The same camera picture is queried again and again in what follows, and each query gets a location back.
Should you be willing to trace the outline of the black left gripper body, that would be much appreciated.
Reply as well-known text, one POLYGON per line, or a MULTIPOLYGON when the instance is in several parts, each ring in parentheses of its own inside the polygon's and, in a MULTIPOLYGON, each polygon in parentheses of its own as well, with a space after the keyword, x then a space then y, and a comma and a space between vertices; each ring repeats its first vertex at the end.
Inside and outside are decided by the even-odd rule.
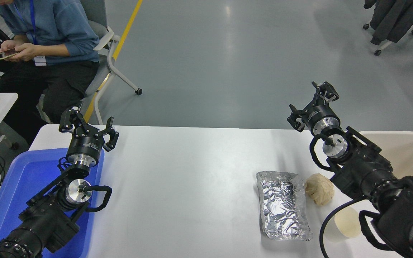
POLYGON ((86 160, 98 162, 104 144, 103 137, 96 137, 96 134, 99 132, 100 129, 94 127, 89 127, 88 129, 82 127, 75 128, 67 151, 67 160, 73 162, 79 156, 86 156, 86 160))

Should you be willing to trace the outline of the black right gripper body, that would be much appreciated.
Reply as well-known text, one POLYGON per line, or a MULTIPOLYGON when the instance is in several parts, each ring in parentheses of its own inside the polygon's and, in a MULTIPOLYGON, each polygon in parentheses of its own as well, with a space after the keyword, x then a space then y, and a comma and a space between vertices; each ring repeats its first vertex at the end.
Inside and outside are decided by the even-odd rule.
POLYGON ((340 130, 340 119, 328 104, 309 104, 303 109, 303 125, 310 132, 340 130))

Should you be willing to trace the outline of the person's left hand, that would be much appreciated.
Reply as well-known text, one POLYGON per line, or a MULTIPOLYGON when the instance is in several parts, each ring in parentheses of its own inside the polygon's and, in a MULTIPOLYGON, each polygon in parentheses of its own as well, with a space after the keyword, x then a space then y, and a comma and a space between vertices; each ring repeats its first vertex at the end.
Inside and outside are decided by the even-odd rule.
POLYGON ((47 54, 44 53, 43 49, 44 46, 24 43, 15 47, 18 54, 13 56, 11 59, 13 61, 29 61, 33 60, 35 57, 46 56, 47 54))

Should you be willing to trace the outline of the person's right hand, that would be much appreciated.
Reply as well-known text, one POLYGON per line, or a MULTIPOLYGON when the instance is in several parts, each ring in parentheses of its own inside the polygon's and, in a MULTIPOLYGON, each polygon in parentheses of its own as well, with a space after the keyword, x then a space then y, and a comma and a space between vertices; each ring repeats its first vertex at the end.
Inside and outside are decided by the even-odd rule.
POLYGON ((22 44, 30 43, 29 39, 25 34, 15 35, 13 39, 5 40, 0 45, 0 52, 16 48, 22 44))

